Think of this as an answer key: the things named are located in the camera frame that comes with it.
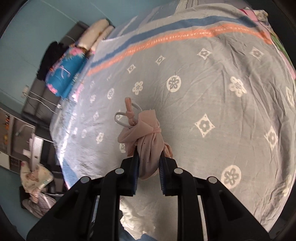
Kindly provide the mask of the pink cloth bundle with loop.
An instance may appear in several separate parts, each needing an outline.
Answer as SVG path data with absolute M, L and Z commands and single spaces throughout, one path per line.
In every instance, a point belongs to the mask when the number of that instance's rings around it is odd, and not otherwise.
M 128 123 L 114 119 L 123 127 L 117 141 L 125 145 L 125 152 L 132 157 L 137 150 L 139 155 L 139 178 L 147 180 L 159 167 L 161 154 L 172 158 L 171 146 L 164 141 L 161 125 L 156 117 L 154 109 L 142 110 L 139 105 L 132 102 L 131 98 L 125 98 L 126 112 L 117 112 L 117 115 L 126 116 Z

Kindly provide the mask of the white tissue pink cloth bundle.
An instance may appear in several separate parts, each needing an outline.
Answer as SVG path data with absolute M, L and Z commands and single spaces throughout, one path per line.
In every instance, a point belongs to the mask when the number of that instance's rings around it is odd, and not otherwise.
M 139 215 L 124 197 L 120 197 L 119 201 L 119 210 L 122 212 L 121 225 L 135 240 L 154 232 L 155 226 L 152 221 Z

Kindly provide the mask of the patterned cloth on floor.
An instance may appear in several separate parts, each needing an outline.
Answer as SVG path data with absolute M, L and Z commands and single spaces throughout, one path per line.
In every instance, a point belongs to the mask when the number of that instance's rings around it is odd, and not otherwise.
M 37 204 L 43 188 L 53 181 L 53 174 L 40 163 L 31 171 L 29 163 L 22 161 L 20 178 L 25 192 L 29 193 L 31 200 Z

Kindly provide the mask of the grey patterned bed cover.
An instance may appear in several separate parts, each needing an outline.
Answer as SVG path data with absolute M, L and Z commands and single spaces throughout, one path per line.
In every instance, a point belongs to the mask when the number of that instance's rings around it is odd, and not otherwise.
M 271 230 L 295 181 L 295 80 L 240 9 L 178 6 L 98 45 L 51 123 L 67 187 L 126 158 L 114 119 L 129 97 L 155 110 L 179 167 L 215 176 Z

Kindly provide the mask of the white bedside shelf unit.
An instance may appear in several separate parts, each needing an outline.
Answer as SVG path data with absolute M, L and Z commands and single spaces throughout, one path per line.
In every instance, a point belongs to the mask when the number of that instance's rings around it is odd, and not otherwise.
M 36 127 L 1 108 L 1 167 L 20 173 L 21 162 L 30 169 L 41 161 L 44 140 Z

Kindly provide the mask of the dark grey bed headboard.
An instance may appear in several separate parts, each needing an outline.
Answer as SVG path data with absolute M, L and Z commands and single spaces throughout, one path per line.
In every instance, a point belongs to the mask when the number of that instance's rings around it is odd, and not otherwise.
M 72 79 L 85 57 L 85 51 L 76 42 L 88 29 L 77 22 L 59 41 L 52 42 L 40 62 L 31 87 L 25 87 L 26 101 L 21 116 L 36 126 L 48 128 L 61 98 L 66 98 Z

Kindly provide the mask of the blue floral folded quilt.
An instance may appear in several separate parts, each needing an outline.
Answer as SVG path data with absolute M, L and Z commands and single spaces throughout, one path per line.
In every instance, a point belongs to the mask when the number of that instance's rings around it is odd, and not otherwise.
M 77 76 L 87 62 L 87 51 L 70 46 L 64 55 L 53 65 L 46 75 L 46 87 L 62 99 L 69 95 Z

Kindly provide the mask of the black garment on headboard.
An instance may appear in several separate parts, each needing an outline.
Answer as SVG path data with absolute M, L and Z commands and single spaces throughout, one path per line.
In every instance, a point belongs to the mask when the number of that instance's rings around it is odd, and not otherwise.
M 64 55 L 69 46 L 57 41 L 52 42 L 41 60 L 36 77 L 38 80 L 45 81 L 46 75 L 53 65 Z

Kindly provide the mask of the beige folded blanket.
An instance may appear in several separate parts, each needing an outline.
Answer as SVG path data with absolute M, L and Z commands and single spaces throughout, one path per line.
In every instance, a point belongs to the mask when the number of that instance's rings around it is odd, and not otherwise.
M 99 43 L 105 40 L 113 29 L 107 19 L 98 20 L 82 34 L 76 46 L 94 54 Z

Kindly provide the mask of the floral sheet at bed edge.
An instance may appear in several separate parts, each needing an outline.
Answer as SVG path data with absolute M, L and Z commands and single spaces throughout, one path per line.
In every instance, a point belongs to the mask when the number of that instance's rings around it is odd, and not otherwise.
M 287 69 L 290 72 L 290 75 L 293 80 L 295 80 L 295 68 L 282 44 L 278 35 L 274 32 L 268 21 L 268 13 L 265 10 L 255 10 L 245 7 L 240 9 L 245 15 L 247 15 L 252 21 L 254 21 L 260 29 L 267 35 L 267 38 L 271 40 L 274 47 L 277 49 L 278 54 L 281 56 L 284 61 Z

